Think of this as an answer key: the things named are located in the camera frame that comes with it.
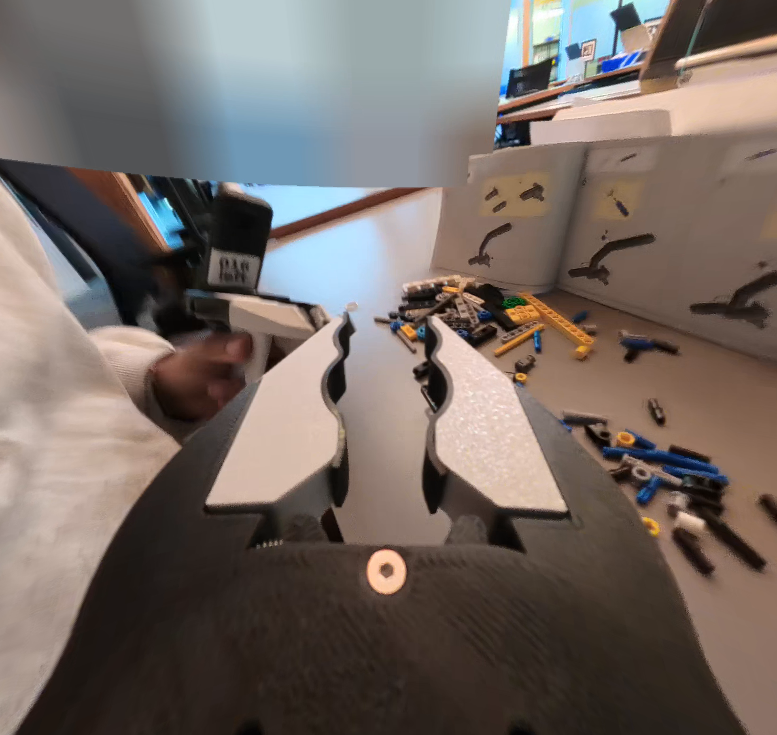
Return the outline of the wooden rail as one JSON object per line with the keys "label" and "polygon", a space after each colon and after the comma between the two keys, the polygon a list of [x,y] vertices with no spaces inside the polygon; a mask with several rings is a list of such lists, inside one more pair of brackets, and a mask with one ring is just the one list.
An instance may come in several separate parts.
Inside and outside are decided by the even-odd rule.
{"label": "wooden rail", "polygon": [[304,217],[300,220],[293,221],[287,225],[281,225],[273,227],[270,230],[269,237],[271,240],[278,240],[281,238],[287,238],[292,235],[297,235],[306,231],[311,231],[316,227],[327,225],[331,222],[346,217],[351,217],[359,214],[365,210],[382,206],[384,204],[391,203],[395,200],[422,193],[428,187],[407,187],[407,188],[388,188],[381,189],[377,192],[371,193],[367,196],[363,196],[359,199],[352,200],[341,206],[335,206],[334,208],[319,212],[315,215]]}

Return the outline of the blue and black pin assembly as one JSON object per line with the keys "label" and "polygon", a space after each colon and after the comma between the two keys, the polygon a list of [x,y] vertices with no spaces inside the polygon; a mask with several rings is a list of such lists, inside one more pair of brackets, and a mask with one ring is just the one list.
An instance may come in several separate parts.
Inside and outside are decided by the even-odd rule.
{"label": "blue and black pin assembly", "polygon": [[618,343],[624,350],[623,360],[626,363],[634,363],[639,356],[647,352],[660,352],[670,355],[679,355],[680,349],[672,341],[657,339],[640,335],[625,330],[618,331]]}

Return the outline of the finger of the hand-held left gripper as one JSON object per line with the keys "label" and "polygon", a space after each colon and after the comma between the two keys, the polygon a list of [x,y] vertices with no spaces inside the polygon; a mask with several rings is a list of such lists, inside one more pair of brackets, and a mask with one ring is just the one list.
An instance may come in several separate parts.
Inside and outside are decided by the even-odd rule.
{"label": "finger of the hand-held left gripper", "polygon": [[280,297],[217,291],[186,291],[188,312],[216,329],[303,342],[324,328],[329,314],[319,304]]}

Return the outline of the wooden background desk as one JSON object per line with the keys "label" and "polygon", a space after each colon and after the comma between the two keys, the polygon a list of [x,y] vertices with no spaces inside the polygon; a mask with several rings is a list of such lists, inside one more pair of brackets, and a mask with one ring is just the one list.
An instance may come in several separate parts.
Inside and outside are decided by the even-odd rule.
{"label": "wooden background desk", "polygon": [[579,83],[563,84],[522,99],[500,104],[496,125],[552,119],[566,109],[625,99],[640,93],[639,65],[599,74]]}

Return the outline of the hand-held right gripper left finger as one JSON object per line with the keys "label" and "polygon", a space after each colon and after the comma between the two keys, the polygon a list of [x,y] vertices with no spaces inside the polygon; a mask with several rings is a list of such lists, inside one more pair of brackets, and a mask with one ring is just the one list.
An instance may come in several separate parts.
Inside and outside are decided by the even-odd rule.
{"label": "hand-held right gripper left finger", "polygon": [[205,507],[280,523],[342,507],[349,490],[345,362],[355,333],[335,316],[258,382]]}

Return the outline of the yellow lego axle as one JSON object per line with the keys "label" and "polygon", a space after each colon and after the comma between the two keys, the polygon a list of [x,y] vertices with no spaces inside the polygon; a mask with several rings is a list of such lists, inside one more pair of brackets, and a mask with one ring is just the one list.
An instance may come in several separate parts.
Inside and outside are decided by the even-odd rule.
{"label": "yellow lego axle", "polygon": [[536,332],[541,332],[544,329],[545,325],[539,322],[530,322],[526,325],[522,325],[514,331],[505,334],[501,338],[500,346],[494,350],[493,356],[501,357],[509,351],[517,348],[522,343],[527,342],[528,340],[532,340],[533,335]]}

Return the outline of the cardboard box with dark panel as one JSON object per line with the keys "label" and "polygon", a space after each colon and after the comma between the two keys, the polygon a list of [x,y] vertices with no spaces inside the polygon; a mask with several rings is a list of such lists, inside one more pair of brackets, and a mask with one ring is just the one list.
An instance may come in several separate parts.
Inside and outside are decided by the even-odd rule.
{"label": "cardboard box with dark panel", "polygon": [[670,0],[640,72],[641,92],[675,86],[709,53],[733,58],[750,42],[774,43],[776,0]]}

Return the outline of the pile of small lego pins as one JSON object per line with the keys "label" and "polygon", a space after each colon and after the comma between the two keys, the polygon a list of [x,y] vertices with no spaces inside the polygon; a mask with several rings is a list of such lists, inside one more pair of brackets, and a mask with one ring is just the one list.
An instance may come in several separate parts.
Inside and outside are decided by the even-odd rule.
{"label": "pile of small lego pins", "polygon": [[613,433],[602,416],[565,411],[559,423],[568,431],[584,432],[601,457],[612,463],[608,472],[613,481],[634,485],[637,507],[649,507],[660,492],[666,492],[664,505],[670,520],[666,534],[699,574],[711,577],[715,572],[705,551],[707,537],[749,569],[765,572],[764,556],[725,518],[730,479],[707,456],[674,444],[659,449],[631,429]]}

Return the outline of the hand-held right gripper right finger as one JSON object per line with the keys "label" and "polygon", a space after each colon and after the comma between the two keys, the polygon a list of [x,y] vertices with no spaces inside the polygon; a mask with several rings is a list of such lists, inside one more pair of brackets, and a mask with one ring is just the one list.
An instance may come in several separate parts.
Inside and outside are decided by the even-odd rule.
{"label": "hand-held right gripper right finger", "polygon": [[514,384],[440,318],[426,323],[422,494],[452,520],[561,520],[569,509]]}

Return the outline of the person's left hand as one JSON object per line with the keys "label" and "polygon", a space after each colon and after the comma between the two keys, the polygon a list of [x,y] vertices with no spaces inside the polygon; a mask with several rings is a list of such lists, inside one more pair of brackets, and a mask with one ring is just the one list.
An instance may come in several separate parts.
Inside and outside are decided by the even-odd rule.
{"label": "person's left hand", "polygon": [[252,357],[249,334],[199,336],[152,364],[151,391],[167,417],[208,421],[246,387],[245,367]]}

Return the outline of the person's left forearm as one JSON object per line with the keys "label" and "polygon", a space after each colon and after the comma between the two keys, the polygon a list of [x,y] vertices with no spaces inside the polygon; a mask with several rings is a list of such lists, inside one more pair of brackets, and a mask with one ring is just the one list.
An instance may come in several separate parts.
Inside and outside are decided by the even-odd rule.
{"label": "person's left forearm", "polygon": [[122,383],[135,407],[171,438],[181,443],[186,423],[167,416],[153,387],[158,363],[175,354],[175,347],[149,330],[126,325],[106,326],[88,332],[103,359]]}

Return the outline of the long yellow lego beam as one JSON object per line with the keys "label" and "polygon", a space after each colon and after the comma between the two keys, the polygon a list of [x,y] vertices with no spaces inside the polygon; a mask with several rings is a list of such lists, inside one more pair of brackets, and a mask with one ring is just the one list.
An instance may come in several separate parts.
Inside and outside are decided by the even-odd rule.
{"label": "long yellow lego beam", "polygon": [[520,293],[520,297],[524,298],[530,306],[536,309],[539,313],[540,320],[544,324],[549,325],[556,332],[563,335],[578,349],[584,348],[586,350],[591,350],[594,347],[596,339],[593,336],[589,336],[560,313],[541,302],[537,297],[525,291]]}

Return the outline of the person's light sweatshirt torso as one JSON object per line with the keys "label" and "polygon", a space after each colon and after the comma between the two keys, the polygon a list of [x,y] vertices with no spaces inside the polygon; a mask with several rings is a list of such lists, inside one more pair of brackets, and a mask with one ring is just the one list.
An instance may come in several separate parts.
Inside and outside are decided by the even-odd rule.
{"label": "person's light sweatshirt torso", "polygon": [[180,447],[73,316],[5,185],[1,293],[1,731],[14,733],[115,532]]}

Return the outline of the pile of lego beams and gears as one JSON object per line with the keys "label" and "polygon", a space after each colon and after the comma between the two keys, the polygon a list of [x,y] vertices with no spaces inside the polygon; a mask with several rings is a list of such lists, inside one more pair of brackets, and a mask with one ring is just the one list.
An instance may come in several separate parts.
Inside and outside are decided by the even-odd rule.
{"label": "pile of lego beams and gears", "polygon": [[426,325],[436,317],[475,349],[530,322],[541,323],[539,313],[520,293],[510,293],[471,276],[438,275],[406,282],[399,302],[373,321],[391,329],[414,351],[426,338]]}

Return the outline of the white flat box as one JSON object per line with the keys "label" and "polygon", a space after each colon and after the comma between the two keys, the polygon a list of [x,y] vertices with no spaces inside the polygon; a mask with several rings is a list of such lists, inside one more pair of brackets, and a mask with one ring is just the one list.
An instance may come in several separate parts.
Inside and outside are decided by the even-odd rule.
{"label": "white flat box", "polygon": [[551,120],[529,124],[530,145],[592,144],[599,141],[663,138],[672,135],[671,115],[664,109],[606,113],[586,117],[561,111]]}

